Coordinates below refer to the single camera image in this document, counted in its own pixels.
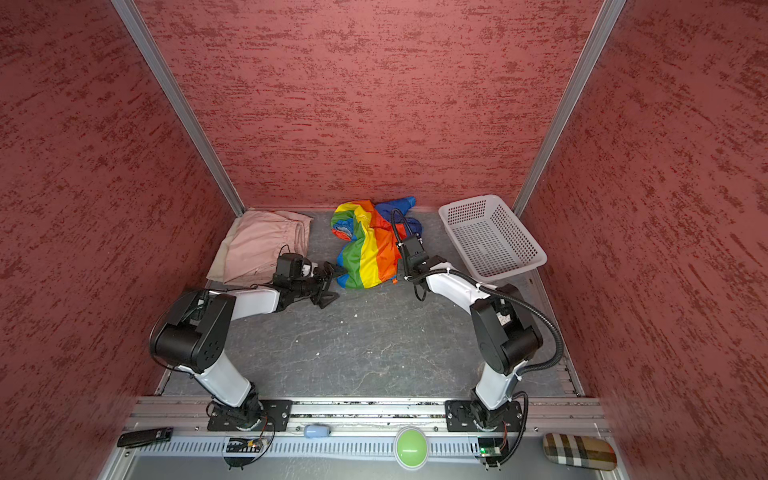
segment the rainbow striped fabric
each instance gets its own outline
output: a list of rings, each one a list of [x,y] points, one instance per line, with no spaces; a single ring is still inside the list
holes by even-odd
[[[333,233],[349,243],[336,263],[347,270],[338,278],[344,288],[370,288],[397,274],[397,250],[392,224],[376,211],[370,200],[339,205],[331,218]]]

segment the gray work surface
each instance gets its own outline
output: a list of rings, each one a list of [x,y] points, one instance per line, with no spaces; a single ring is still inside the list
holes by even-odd
[[[595,480],[596,470],[569,467],[550,462],[544,457],[541,439],[525,438],[518,451],[502,466],[502,470],[486,471],[477,463],[429,462],[416,472],[407,472],[394,460],[337,460],[331,458],[262,458],[257,462],[227,471],[222,458],[213,457],[138,457],[134,460],[129,480],[208,480],[211,478],[284,478],[312,480],[359,480],[361,478],[420,478],[452,480],[454,478],[546,478],[547,480]]]
[[[335,263],[346,242],[329,225],[331,212],[313,217],[313,262]],[[438,214],[416,213],[424,247],[466,272]],[[526,275],[512,283],[538,308],[542,299]],[[446,396],[465,398],[480,379],[482,355],[472,318],[443,296],[424,302],[411,283],[391,281],[367,290],[345,290],[324,310],[304,300],[283,312],[233,321],[225,350],[235,367],[254,382],[262,397],[274,396]],[[549,359],[554,341],[540,324],[544,346],[534,362]],[[530,396],[563,396],[555,369],[530,372],[520,382]],[[164,395],[207,395],[188,375],[173,372]]]

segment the white plastic basket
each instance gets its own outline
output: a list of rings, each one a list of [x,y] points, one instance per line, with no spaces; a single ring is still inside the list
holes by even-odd
[[[443,205],[439,213],[451,242],[476,280],[492,282],[547,263],[547,254],[496,195]]]

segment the pink cloth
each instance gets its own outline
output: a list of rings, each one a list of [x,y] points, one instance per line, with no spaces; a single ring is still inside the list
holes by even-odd
[[[223,282],[241,286],[270,282],[281,248],[306,256],[311,221],[293,212],[248,210],[228,245]]]

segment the black mounting plate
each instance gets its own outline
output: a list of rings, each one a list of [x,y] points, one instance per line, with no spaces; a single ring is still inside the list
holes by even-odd
[[[445,423],[448,425],[449,432],[482,432],[475,425],[475,418],[469,405],[470,400],[448,400],[445,402]],[[507,424],[507,432],[518,432],[520,430],[520,419],[522,416],[520,403],[510,402],[507,412],[504,414],[504,423]],[[493,433],[503,433],[504,427],[499,425]]]
[[[288,420],[290,420],[290,407],[293,402],[290,400],[269,400],[261,399],[261,405],[265,415],[270,417],[270,423],[267,424],[266,430],[269,432],[272,429],[272,423],[274,422],[275,432],[285,432],[288,426]],[[208,432],[240,432],[247,434],[243,430],[235,428],[235,426],[227,421],[224,417],[212,416],[208,420]]]

